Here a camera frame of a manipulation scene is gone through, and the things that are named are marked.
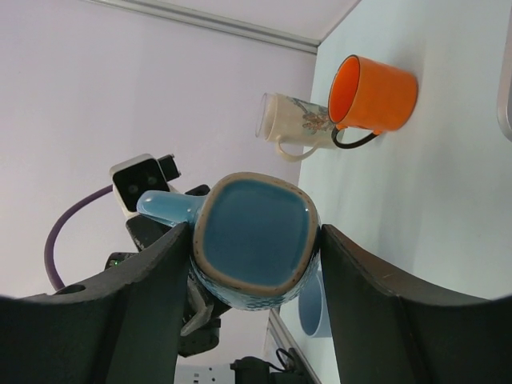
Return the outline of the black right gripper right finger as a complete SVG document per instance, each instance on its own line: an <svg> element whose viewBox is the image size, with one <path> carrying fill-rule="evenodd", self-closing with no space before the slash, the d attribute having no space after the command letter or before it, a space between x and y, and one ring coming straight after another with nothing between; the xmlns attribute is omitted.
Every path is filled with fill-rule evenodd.
<svg viewBox="0 0 512 384"><path fill-rule="evenodd" d="M321 262L343 383L508 383L511 300L422 280L332 225Z"/></svg>

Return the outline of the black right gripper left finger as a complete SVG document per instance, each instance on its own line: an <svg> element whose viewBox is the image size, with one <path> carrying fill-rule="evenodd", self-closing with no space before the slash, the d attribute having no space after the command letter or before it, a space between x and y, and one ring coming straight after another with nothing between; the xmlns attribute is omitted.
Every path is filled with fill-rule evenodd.
<svg viewBox="0 0 512 384"><path fill-rule="evenodd" d="M2 382L171 383L177 358L121 358L106 340L122 290L110 268L53 295L2 298Z"/></svg>

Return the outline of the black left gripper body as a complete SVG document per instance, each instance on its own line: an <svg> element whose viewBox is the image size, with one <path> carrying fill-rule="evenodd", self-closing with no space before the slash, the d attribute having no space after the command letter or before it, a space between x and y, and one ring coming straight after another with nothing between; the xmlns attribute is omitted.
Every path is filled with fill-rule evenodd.
<svg viewBox="0 0 512 384"><path fill-rule="evenodd" d="M190 273L191 230L187 223L165 225L140 214L126 220L136 254L111 256L108 267L122 277L122 292L111 311L106 340L121 358L188 358L219 344L224 305ZM193 296L212 305L208 321L182 335L195 315Z"/></svg>

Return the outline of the light blue plastic cup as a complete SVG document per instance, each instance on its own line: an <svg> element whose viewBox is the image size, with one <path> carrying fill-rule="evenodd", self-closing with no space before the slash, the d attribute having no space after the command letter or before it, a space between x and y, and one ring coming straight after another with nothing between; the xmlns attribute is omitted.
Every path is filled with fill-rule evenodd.
<svg viewBox="0 0 512 384"><path fill-rule="evenodd" d="M332 337L321 270L309 280L298 296L298 317L301 328L308 337Z"/></svg>

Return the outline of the blue patterned mug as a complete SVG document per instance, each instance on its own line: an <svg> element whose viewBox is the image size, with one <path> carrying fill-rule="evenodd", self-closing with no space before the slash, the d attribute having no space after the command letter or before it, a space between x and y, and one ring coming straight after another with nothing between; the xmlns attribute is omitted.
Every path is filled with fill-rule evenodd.
<svg viewBox="0 0 512 384"><path fill-rule="evenodd" d="M238 310L268 310L297 296L319 266L321 221L297 186L253 172L229 174L205 196L149 190L137 212L186 223L201 284Z"/></svg>

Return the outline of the beige tall mug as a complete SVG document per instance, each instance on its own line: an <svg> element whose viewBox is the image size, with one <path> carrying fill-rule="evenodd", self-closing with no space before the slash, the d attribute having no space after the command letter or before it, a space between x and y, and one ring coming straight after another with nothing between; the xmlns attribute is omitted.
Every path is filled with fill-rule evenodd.
<svg viewBox="0 0 512 384"><path fill-rule="evenodd" d="M300 162L318 149L333 149L335 125L327 108L284 94L265 93L258 112L255 136L274 144L288 162Z"/></svg>

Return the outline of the orange mug black handle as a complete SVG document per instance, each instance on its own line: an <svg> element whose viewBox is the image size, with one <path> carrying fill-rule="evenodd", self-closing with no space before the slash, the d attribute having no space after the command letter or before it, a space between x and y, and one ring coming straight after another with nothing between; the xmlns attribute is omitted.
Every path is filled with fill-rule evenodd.
<svg viewBox="0 0 512 384"><path fill-rule="evenodd" d="M328 115L335 125L331 139L336 147L355 149L383 133L402 128L418 98L418 80L409 71L352 54L338 68L330 87ZM346 128L370 133L352 143L339 134Z"/></svg>

